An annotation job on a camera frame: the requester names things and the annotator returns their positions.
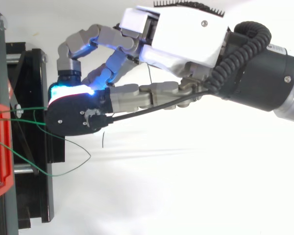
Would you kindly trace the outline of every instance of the green wire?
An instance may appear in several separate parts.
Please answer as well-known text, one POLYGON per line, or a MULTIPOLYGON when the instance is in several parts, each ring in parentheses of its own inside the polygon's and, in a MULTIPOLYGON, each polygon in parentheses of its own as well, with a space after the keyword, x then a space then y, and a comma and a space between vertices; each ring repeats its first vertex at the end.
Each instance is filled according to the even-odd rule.
MULTIPOLYGON (((36 110, 39 110, 39 109, 40 109, 40 110, 41 110, 41 109, 45 109, 45 107, 41 107, 41 108, 26 108, 26 109, 19 109, 19 110, 34 110, 34 120, 35 120, 35 121, 30 121, 30 123, 34 123, 34 124, 36 124, 37 127, 38 127, 41 131, 45 132, 45 133, 48 134, 48 135, 51 135, 51 136, 56 137, 56 138, 61 139, 61 140, 65 140, 65 141, 71 142, 71 143, 75 144, 76 146, 78 146, 78 147, 82 148, 83 150, 85 150, 85 152, 89 155, 89 158, 88 158, 86 161, 84 161, 84 162, 83 162, 82 164, 80 164, 79 166, 77 166, 77 167, 75 167, 74 169, 69 170, 69 171, 67 171, 67 172, 65 172, 65 173, 58 174, 58 175, 52 175, 52 174, 49 174, 49 173, 45 172, 44 170, 40 169, 40 168, 39 168, 38 166, 36 166, 34 163, 32 163, 31 161, 29 161, 28 159, 26 159, 26 158, 23 157, 22 155, 18 154, 17 152, 15 152, 13 149, 11 149, 10 147, 8 147, 8 146, 5 145, 4 143, 0 142, 0 145, 2 145, 3 147, 7 148, 8 150, 10 150, 10 151, 11 151, 12 153, 14 153, 16 156, 18 156, 19 158, 23 159, 25 162, 27 162, 28 164, 30 164, 31 166, 33 166, 34 168, 36 168, 37 170, 39 170, 41 173, 43 173, 43 174, 45 174, 45 175, 47 175, 47 176, 50 176, 50 177, 58 177, 58 176, 66 175, 66 174, 68 174, 68 173, 70 173, 70 172, 72 172, 72 171, 74 171, 74 170, 80 168, 80 167, 81 167, 82 165, 84 165, 85 163, 87 163, 87 162, 90 160, 90 158, 92 157, 92 155, 91 155, 91 154, 90 154, 90 153, 89 153, 84 147, 80 146, 79 144, 77 144, 77 143, 75 143, 75 142, 73 142, 73 141, 66 140, 65 138, 62 138, 62 137, 56 136, 56 135, 54 135, 54 134, 52 134, 52 133, 49 133, 48 131, 45 131, 44 129, 42 129, 42 128, 39 126, 39 123, 41 123, 41 122, 37 122, 37 121, 36 121, 36 116, 35 116, 35 111, 36 111, 36 110)), ((22 121, 22 119, 11 119, 11 120, 13 120, 13 121, 22 121)))
POLYGON ((0 111, 0 114, 2 113, 11 113, 11 112, 16 112, 19 110, 43 110, 43 109, 47 109, 47 107, 31 107, 31 108, 22 108, 22 109, 11 109, 11 110, 6 110, 6 111, 0 111))
POLYGON ((0 121, 20 121, 20 122, 27 122, 27 123, 32 123, 32 124, 41 125, 41 126, 46 125, 43 122, 30 121, 30 120, 25 120, 25 119, 0 119, 0 121))

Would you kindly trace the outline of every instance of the blue light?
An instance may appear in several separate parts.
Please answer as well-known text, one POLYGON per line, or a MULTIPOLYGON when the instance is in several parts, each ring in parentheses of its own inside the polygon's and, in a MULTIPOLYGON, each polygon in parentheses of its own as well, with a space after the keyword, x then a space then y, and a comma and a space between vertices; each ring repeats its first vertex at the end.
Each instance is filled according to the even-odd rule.
POLYGON ((82 94, 82 93, 88 93, 90 95, 93 95, 95 94, 95 91, 93 91, 90 87, 86 85, 80 85, 75 87, 54 86, 51 88, 51 99, 49 101, 49 104, 51 104, 53 101, 63 96, 73 95, 73 94, 82 94))

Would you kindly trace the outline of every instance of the robotic hand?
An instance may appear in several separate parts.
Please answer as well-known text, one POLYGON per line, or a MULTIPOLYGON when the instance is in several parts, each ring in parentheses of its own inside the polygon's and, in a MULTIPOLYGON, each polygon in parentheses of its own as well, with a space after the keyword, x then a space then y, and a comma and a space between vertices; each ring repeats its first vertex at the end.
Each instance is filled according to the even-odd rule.
POLYGON ((49 88, 48 128, 62 136, 94 133, 114 121, 187 107, 212 94, 294 121, 294 56, 270 44, 262 24, 231 32, 217 11, 197 2, 126 9, 114 28, 92 25, 59 46, 58 82, 49 88), (98 45, 115 52, 81 81, 78 58, 98 45), (166 70, 177 82, 114 84, 140 63, 166 70), (112 117, 106 114, 129 112, 112 117))

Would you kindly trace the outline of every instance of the white background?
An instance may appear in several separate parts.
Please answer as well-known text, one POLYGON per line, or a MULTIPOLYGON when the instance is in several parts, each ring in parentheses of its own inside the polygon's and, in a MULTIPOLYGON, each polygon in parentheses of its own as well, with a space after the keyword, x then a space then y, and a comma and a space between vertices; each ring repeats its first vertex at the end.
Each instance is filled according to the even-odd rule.
MULTIPOLYGON (((294 51, 294 0, 203 0, 226 10, 233 29, 265 24, 272 43, 294 51)), ((57 80, 57 47, 91 24, 114 26, 127 7, 150 0, 0 0, 7 42, 26 41, 49 55, 48 83, 57 80)), ((86 75, 111 50, 83 58, 86 75)), ((176 80, 152 68, 153 81, 176 80)), ((142 64, 120 83, 148 84, 142 64)), ((294 235, 294 123, 239 104, 204 97, 186 109, 158 111, 70 138, 93 158, 54 178, 55 218, 22 235, 294 235)), ((87 155, 66 145, 66 163, 87 155)))

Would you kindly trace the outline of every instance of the red clip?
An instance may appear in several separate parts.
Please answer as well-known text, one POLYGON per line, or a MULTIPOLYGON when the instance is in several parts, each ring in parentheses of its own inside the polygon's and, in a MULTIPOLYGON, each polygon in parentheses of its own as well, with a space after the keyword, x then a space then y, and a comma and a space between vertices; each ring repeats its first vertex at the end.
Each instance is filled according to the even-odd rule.
MULTIPOLYGON (((10 108, 0 104, 0 112, 10 108)), ((10 119, 10 112, 0 113, 0 119, 10 119)), ((0 121, 0 142, 12 148, 10 121, 0 121)), ((5 194, 14 184, 12 152, 0 145, 0 196, 5 194)))

